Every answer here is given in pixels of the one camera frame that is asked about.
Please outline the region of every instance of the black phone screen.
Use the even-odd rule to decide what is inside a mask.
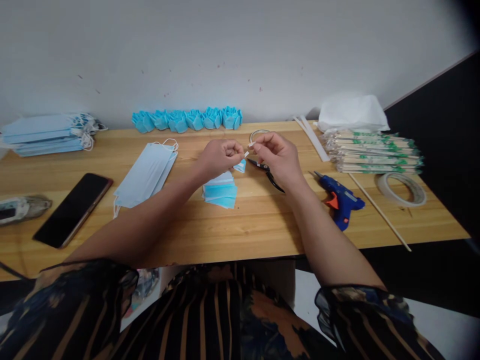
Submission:
[[[93,210],[112,181],[106,177],[86,173],[66,196],[33,238],[54,248],[60,248],[69,238],[84,215]]]

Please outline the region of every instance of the woman's left hand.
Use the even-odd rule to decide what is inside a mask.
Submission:
[[[193,172],[202,178],[203,183],[220,176],[238,165],[244,158],[244,149],[234,139],[212,140],[193,164]]]

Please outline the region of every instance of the hand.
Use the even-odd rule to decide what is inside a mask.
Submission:
[[[244,148],[234,139],[212,140],[193,164],[193,172],[203,184],[240,164]]]
[[[253,146],[258,155],[258,162],[265,163],[275,178],[275,182],[287,191],[291,186],[306,184],[300,169],[297,147],[276,132],[260,135]]]

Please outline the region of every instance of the masking tape roll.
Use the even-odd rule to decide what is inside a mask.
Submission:
[[[402,199],[397,194],[395,194],[389,185],[389,178],[397,179],[398,181],[405,184],[406,187],[413,194],[413,201],[412,202],[406,201],[405,199]],[[378,179],[377,185],[378,185],[378,188],[380,189],[380,192],[387,199],[392,200],[393,202],[405,208],[419,207],[419,206],[425,205],[425,203],[427,202],[427,194],[425,193],[425,190],[420,185],[418,185],[415,181],[413,181],[411,178],[401,173],[388,172],[385,175],[382,175]]]
[[[250,144],[254,142],[253,138],[254,138],[255,135],[269,133],[269,132],[270,132],[270,130],[265,130],[265,129],[260,129],[260,130],[252,132],[250,134]]]

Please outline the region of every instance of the wooden tabletop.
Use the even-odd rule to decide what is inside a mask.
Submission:
[[[352,213],[345,231],[358,248],[400,244],[349,175],[338,173],[332,163],[320,160],[297,123],[265,122],[246,123],[238,130],[189,129],[183,134],[169,130],[154,130],[148,134],[140,134],[135,129],[109,130],[95,136],[91,152],[26,158],[8,153],[0,160],[0,199],[42,194],[53,200],[53,206],[38,219],[0,227],[0,261],[28,277],[35,277],[41,269],[62,262],[112,219],[114,191],[147,143],[163,142],[167,138],[177,140],[178,157],[168,176],[169,183],[188,175],[190,166],[210,140],[234,138],[246,147],[250,134],[258,129],[276,131],[297,146],[303,175],[322,201],[330,195],[309,171],[317,170],[337,179],[365,201],[364,209]],[[114,183],[72,242],[65,249],[57,250],[32,240],[33,234],[85,173],[112,178]],[[270,184],[265,173],[247,164],[245,173],[234,171],[233,177],[238,186],[235,209],[204,202],[202,190],[198,189],[165,233],[158,235],[161,240],[145,259],[145,267],[279,257],[304,252],[292,211],[284,195]],[[374,175],[357,174],[356,178],[407,243],[470,237],[418,176],[413,178],[425,189],[427,203],[414,208],[402,208],[381,195]],[[395,185],[394,189],[408,198],[409,192],[403,185]],[[12,279],[11,275],[0,271],[0,281]]]

